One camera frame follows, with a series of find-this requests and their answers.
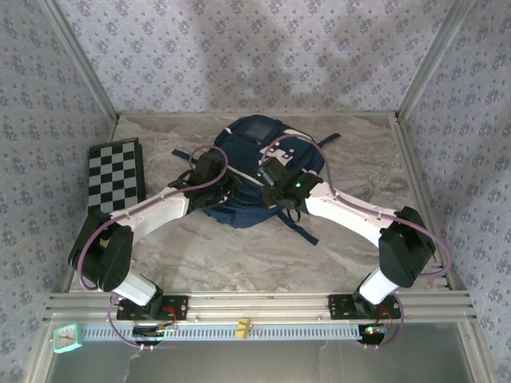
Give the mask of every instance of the checkered board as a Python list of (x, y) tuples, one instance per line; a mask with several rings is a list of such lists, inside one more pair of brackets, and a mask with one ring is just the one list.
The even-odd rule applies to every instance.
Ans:
[(137, 138), (89, 149), (89, 211), (110, 213), (144, 199), (142, 145)]

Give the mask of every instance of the green clock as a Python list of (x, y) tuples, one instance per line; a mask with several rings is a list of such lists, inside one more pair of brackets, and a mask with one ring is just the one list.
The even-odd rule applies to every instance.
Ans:
[(79, 323), (59, 327), (53, 331), (53, 351), (67, 353), (83, 344), (83, 332)]

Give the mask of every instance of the gray marble floor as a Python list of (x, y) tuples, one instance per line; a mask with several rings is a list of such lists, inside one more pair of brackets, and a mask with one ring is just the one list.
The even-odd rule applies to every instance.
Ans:
[[(210, 144), (235, 116), (121, 117), (114, 140), (139, 137), (148, 196), (187, 170), (174, 148)], [(386, 118), (281, 116), (321, 140), (337, 188), (384, 207), (411, 206), (398, 150)], [(319, 238), (313, 247), (278, 219), (236, 230), (201, 211), (171, 222), (133, 248), (133, 267), (164, 290), (353, 290), (378, 265), (376, 249), (357, 234), (313, 216), (302, 227)]]

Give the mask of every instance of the floral wallpaper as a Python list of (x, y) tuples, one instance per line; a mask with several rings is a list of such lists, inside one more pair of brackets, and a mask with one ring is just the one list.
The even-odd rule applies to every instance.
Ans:
[(117, 111), (395, 110), (450, 0), (60, 0)]
[(37, 2), (0, 2), (0, 381), (19, 382), (111, 126)]
[(477, 2), (409, 126), (457, 272), (511, 382), (511, 4)]

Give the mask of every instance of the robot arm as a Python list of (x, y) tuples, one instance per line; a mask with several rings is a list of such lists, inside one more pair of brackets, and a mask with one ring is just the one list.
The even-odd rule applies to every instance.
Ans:
[(89, 238), (101, 225), (117, 219), (93, 241), (86, 252), (81, 272), (99, 289), (127, 298), (148, 318), (153, 318), (160, 309), (163, 292), (153, 282), (130, 270), (133, 244), (165, 223), (197, 208), (223, 203), (240, 185), (230, 172), (210, 187), (191, 190), (191, 187), (214, 180), (223, 168), (224, 160), (220, 156), (206, 152), (200, 156), (193, 170), (185, 172), (154, 197), (111, 214), (91, 212), (71, 250), (69, 265), (77, 270), (80, 253)]
[[(335, 190), (311, 173), (296, 176), (277, 159), (259, 167), (263, 197), (268, 206), (281, 204), (338, 223), (360, 234), (379, 249), (379, 267), (358, 286), (353, 294), (361, 315), (377, 310), (389, 294), (399, 287), (411, 287), (435, 252), (432, 240), (415, 229), (384, 217), (396, 216), (424, 227), (420, 215), (411, 207), (401, 211), (377, 207)], [(367, 214), (342, 202), (364, 207), (378, 214)]]

